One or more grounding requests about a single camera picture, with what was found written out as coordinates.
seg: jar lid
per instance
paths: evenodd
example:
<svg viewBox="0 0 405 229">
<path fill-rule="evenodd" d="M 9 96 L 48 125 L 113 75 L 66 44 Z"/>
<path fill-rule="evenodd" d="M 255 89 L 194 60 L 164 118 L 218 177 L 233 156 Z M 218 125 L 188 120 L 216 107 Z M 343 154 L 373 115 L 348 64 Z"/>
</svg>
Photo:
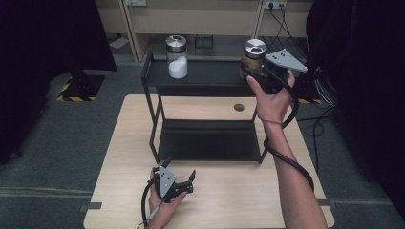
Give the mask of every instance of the jar lid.
<svg viewBox="0 0 405 229">
<path fill-rule="evenodd" d="M 166 39 L 166 49 L 170 52 L 183 52 L 187 49 L 187 41 L 180 35 L 171 35 Z"/>
<path fill-rule="evenodd" d="M 266 54 L 267 46 L 259 39 L 250 39 L 245 44 L 244 54 L 252 59 L 263 58 Z"/>
</svg>

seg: black metal shelf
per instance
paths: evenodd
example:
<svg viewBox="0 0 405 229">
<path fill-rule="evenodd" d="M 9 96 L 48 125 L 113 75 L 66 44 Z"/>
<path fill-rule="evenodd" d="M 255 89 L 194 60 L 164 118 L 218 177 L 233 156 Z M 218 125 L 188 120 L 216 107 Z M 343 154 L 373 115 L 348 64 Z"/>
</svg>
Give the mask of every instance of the black metal shelf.
<svg viewBox="0 0 405 229">
<path fill-rule="evenodd" d="M 165 60 L 147 53 L 141 80 L 154 123 L 149 145 L 157 163 L 161 159 L 258 161 L 260 154 L 254 120 L 184 120 L 164 115 L 162 96 L 252 97 L 253 92 L 239 77 L 239 61 L 189 61 L 183 79 L 169 76 Z M 154 110 L 149 88 L 155 88 L 159 103 Z M 161 115 L 160 146 L 154 139 Z"/>
</svg>

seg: wooden table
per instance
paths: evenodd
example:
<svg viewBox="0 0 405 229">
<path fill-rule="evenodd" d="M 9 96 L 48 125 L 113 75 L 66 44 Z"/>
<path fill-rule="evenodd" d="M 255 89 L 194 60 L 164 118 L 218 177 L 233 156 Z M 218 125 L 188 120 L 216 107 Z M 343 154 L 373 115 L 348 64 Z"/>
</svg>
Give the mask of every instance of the wooden table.
<svg viewBox="0 0 405 229">
<path fill-rule="evenodd" d="M 246 97 L 167 97 L 164 103 L 166 116 L 216 119 L 251 118 L 256 104 L 255 98 Z M 236 103 L 244 104 L 245 110 L 235 111 Z M 86 228 L 134 229 L 142 222 L 141 196 L 152 167 L 157 166 L 148 144 L 151 128 L 145 96 L 128 95 L 84 220 Z M 256 130 L 263 151 L 265 135 L 259 120 Z M 293 120 L 285 131 L 299 163 L 312 175 L 315 195 L 325 200 L 297 122 Z M 155 143 L 158 146 L 159 132 Z M 267 156 L 261 165 L 251 161 L 172 161 L 167 168 L 178 176 L 177 182 L 188 180 L 192 171 L 197 171 L 194 193 L 185 198 L 167 228 L 285 227 L 272 156 Z M 97 204 L 101 207 L 90 207 Z M 330 207 L 322 206 L 322 210 L 332 227 Z"/>
</svg>

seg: human arm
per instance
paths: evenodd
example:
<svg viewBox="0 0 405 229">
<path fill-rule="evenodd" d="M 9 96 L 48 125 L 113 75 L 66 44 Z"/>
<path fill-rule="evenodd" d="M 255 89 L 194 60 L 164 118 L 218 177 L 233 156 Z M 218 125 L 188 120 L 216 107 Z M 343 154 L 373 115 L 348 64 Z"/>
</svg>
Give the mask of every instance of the human arm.
<svg viewBox="0 0 405 229">
<path fill-rule="evenodd" d="M 289 72 L 288 84 L 293 86 L 294 76 Z M 291 102 L 287 90 L 268 95 L 251 76 L 247 77 L 250 88 L 256 95 L 257 113 L 263 120 L 269 146 L 296 161 L 284 134 L 282 123 Z M 325 216 L 312 192 L 308 181 L 294 167 L 278 157 L 274 162 L 279 180 L 280 201 L 287 228 L 327 228 Z"/>
<path fill-rule="evenodd" d="M 161 229 L 164 228 L 172 219 L 173 215 L 175 214 L 176 209 L 181 204 L 182 200 L 187 195 L 187 192 L 183 192 L 179 194 L 176 198 L 174 198 L 170 203 L 163 202 L 158 196 L 158 193 L 155 189 L 155 184 L 151 186 L 151 195 L 149 197 L 149 209 L 152 213 L 158 206 L 158 212 L 152 217 L 151 221 L 149 222 L 148 229 Z"/>
</svg>

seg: shelf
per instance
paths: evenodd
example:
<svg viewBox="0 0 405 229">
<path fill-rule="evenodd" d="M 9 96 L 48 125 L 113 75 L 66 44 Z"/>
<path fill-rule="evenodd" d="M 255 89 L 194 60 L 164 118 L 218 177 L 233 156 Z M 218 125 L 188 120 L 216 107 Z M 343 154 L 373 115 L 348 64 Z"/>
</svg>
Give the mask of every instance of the shelf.
<svg viewBox="0 0 405 229">
<path fill-rule="evenodd" d="M 253 121 L 166 119 L 158 156 L 160 160 L 258 161 L 261 154 Z"/>
<path fill-rule="evenodd" d="M 150 65 L 144 79 L 161 95 L 254 96 L 239 76 L 240 61 L 188 60 L 188 75 L 182 79 L 170 77 L 166 61 L 155 60 L 151 53 L 146 63 Z"/>
</svg>

